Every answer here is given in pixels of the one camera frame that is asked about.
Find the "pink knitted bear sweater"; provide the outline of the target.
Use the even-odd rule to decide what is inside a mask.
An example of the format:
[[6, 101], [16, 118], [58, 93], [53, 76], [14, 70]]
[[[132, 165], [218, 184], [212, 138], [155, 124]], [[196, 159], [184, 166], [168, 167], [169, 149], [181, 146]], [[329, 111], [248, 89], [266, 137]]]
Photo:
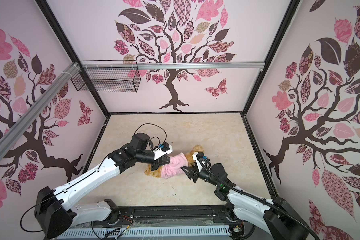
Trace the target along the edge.
[[169, 179], [184, 172], [181, 167], [188, 166], [188, 160], [184, 153], [180, 153], [176, 156], [170, 157], [171, 161], [168, 165], [164, 165], [161, 170], [161, 177], [163, 179]]

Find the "brown teddy bear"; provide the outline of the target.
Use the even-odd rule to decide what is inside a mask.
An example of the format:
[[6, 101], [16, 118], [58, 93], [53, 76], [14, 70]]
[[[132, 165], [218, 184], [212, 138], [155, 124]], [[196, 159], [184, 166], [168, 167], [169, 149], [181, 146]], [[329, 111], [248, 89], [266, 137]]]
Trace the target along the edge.
[[154, 178], [164, 178], [169, 179], [171, 177], [184, 174], [184, 171], [181, 167], [192, 167], [195, 160], [193, 159], [193, 154], [196, 152], [204, 152], [204, 148], [201, 145], [195, 145], [193, 149], [187, 153], [180, 153], [174, 157], [170, 157], [170, 163], [159, 167], [157, 170], [152, 171], [151, 165], [148, 165], [145, 170], [146, 176], [151, 176]]

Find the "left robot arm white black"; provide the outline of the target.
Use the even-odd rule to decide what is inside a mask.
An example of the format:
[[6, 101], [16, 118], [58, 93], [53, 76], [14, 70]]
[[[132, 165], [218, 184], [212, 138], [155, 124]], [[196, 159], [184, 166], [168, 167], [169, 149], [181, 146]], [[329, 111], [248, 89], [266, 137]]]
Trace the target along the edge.
[[121, 212], [111, 199], [87, 205], [79, 205], [78, 202], [95, 188], [136, 163], [150, 164], [153, 171], [169, 164], [169, 154], [173, 147], [164, 142], [148, 150], [147, 146], [151, 143], [147, 134], [134, 134], [129, 143], [108, 154], [99, 165], [80, 177], [55, 189], [41, 189], [36, 204], [31, 209], [34, 210], [34, 216], [45, 239], [56, 238], [70, 227], [84, 223], [117, 223]]

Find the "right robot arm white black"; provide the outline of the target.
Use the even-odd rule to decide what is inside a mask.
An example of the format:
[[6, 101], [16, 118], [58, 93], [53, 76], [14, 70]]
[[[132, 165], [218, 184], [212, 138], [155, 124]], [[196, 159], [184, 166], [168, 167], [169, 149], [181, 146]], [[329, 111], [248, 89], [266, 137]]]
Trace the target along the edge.
[[228, 179], [222, 164], [208, 168], [195, 163], [181, 169], [193, 182], [200, 179], [216, 186], [215, 195], [227, 203], [228, 216], [234, 220], [251, 223], [275, 240], [305, 240], [308, 236], [319, 239], [287, 201], [280, 197], [275, 200], [260, 198], [244, 191]]

